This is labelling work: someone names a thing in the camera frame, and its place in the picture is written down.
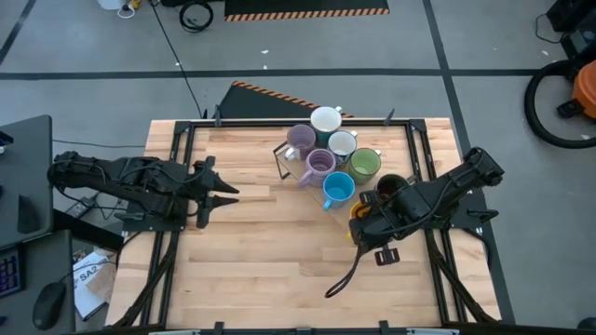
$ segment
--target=wooden tabletop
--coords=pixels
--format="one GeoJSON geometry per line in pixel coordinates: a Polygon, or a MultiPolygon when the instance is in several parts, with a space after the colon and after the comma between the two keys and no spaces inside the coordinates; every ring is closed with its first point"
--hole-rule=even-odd
{"type": "MultiPolygon", "coordinates": [[[[426,121],[440,175],[459,165],[460,156],[450,120],[426,121]]],[[[145,155],[169,159],[174,124],[174,120],[152,122],[145,155]]],[[[348,287],[334,298],[324,298],[349,270],[356,249],[346,238],[347,221],[342,225],[340,216],[323,212],[312,190],[299,188],[294,178],[280,179],[272,151],[285,140],[287,130],[196,131],[191,162],[216,156],[214,170],[240,190],[240,202],[215,209],[205,230],[198,230],[195,219],[189,219],[178,247],[168,328],[213,328],[216,321],[225,322],[227,328],[375,328],[379,320],[388,320],[391,327],[438,326],[421,232],[394,242],[399,263],[377,267],[368,254],[348,287]]],[[[413,174],[405,132],[401,136],[383,127],[355,130],[359,147],[382,151],[380,175],[413,174]]],[[[155,233],[143,233],[122,251],[107,324],[125,313],[145,285],[154,237],[155,233]]],[[[451,237],[462,282],[485,311],[498,318],[481,242],[459,231],[452,231],[451,237]]],[[[451,289],[443,282],[455,320],[451,289]]],[[[161,291],[158,287],[154,296],[154,322],[161,291]]]]}

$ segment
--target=black hose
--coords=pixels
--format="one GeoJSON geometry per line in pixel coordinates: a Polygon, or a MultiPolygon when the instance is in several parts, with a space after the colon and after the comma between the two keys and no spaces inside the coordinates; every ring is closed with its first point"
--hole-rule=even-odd
{"type": "Polygon", "coordinates": [[[559,60],[543,67],[534,75],[534,77],[532,77],[532,80],[530,80],[530,84],[528,84],[528,88],[526,88],[525,96],[523,98],[523,109],[530,129],[541,140],[565,149],[592,148],[596,146],[596,139],[565,140],[550,133],[544,126],[542,126],[542,123],[540,123],[540,120],[538,119],[535,108],[535,96],[536,91],[538,90],[538,85],[540,85],[542,79],[547,75],[570,73],[577,66],[578,62],[576,60],[559,60]]]}
{"type": "Polygon", "coordinates": [[[211,23],[213,22],[213,8],[211,8],[211,6],[207,3],[207,1],[204,1],[204,0],[189,1],[180,9],[179,20],[180,20],[180,24],[183,26],[183,29],[185,29],[188,33],[193,33],[193,34],[200,33],[202,31],[204,31],[205,29],[207,29],[207,27],[209,27],[211,25],[211,23]],[[207,23],[202,24],[202,25],[196,24],[184,16],[184,14],[186,13],[186,10],[188,10],[188,8],[190,8],[194,5],[204,7],[205,9],[208,10],[209,19],[207,20],[207,23]]]}

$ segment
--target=mug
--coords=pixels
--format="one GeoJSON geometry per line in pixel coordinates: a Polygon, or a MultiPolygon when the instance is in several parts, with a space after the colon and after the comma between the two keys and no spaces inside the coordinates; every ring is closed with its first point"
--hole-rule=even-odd
{"type": "Polygon", "coordinates": [[[344,172],[333,172],[323,182],[323,194],[325,204],[323,210],[330,208],[342,208],[356,191],[356,184],[352,178],[344,172]]]}
{"type": "Polygon", "coordinates": [[[389,198],[398,189],[410,186],[410,183],[403,177],[396,174],[387,174],[376,183],[374,189],[379,193],[382,200],[389,198]]]}
{"type": "Polygon", "coordinates": [[[310,115],[310,126],[317,133],[317,146],[327,148],[329,137],[342,125],[341,107],[318,107],[310,115]]]}
{"type": "Polygon", "coordinates": [[[373,149],[358,149],[350,157],[347,173],[358,185],[371,180],[381,168],[381,156],[373,149]]]}
{"type": "Polygon", "coordinates": [[[335,157],[329,150],[315,149],[306,158],[306,173],[298,181],[300,187],[311,184],[321,187],[325,177],[335,171],[335,157]]]}
{"type": "Polygon", "coordinates": [[[365,207],[364,205],[362,205],[361,202],[358,201],[350,209],[350,220],[356,219],[356,218],[361,218],[363,215],[368,214],[369,211],[371,211],[370,207],[365,207]]]}
{"type": "Polygon", "coordinates": [[[288,160],[300,159],[306,160],[310,152],[315,149],[317,134],[313,128],[306,125],[296,125],[288,131],[287,139],[290,149],[285,153],[288,160]]]}
{"type": "Polygon", "coordinates": [[[329,137],[329,145],[327,149],[335,155],[337,167],[342,167],[350,159],[350,156],[356,151],[358,147],[358,140],[356,131],[347,132],[340,130],[334,132],[329,137]]]}

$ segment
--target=lavender mug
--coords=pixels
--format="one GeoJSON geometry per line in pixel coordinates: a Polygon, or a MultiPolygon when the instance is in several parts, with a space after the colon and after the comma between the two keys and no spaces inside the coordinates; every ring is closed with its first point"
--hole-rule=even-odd
{"type": "Polygon", "coordinates": [[[317,134],[315,130],[307,125],[296,125],[288,131],[286,141],[290,145],[285,153],[287,160],[306,160],[308,154],[315,149],[317,134]]]}
{"type": "Polygon", "coordinates": [[[311,184],[322,187],[325,177],[335,171],[335,156],[326,149],[316,149],[308,154],[305,162],[306,173],[298,181],[300,187],[311,184]]]}

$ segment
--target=vacuum hose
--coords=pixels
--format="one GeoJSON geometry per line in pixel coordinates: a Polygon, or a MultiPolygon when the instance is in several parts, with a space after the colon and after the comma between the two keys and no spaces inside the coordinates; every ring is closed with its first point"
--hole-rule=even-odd
{"type": "Polygon", "coordinates": [[[538,90],[538,85],[544,77],[553,74],[570,73],[576,66],[577,60],[559,60],[543,67],[534,75],[534,77],[532,77],[532,80],[530,80],[530,84],[528,84],[528,88],[526,88],[525,96],[523,98],[523,109],[530,129],[543,141],[565,149],[586,149],[595,147],[596,139],[565,140],[550,133],[544,126],[542,126],[542,123],[540,123],[540,120],[538,119],[535,108],[535,96],[536,91],[538,90]]]}

